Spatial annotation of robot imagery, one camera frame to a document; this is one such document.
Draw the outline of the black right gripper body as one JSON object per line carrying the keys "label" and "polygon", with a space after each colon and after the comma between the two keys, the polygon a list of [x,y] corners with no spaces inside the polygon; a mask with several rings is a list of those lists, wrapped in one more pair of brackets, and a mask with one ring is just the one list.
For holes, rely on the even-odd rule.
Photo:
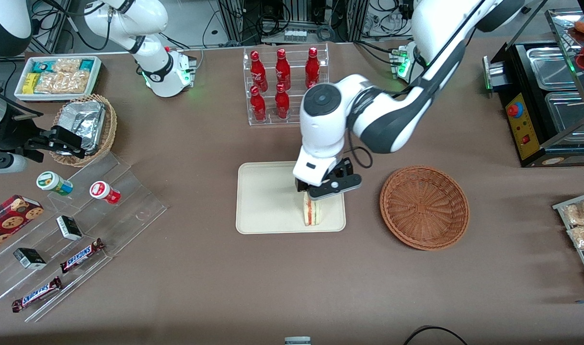
{"label": "black right gripper body", "polygon": [[22,111],[0,111],[0,152],[14,152],[41,135],[33,118]]}

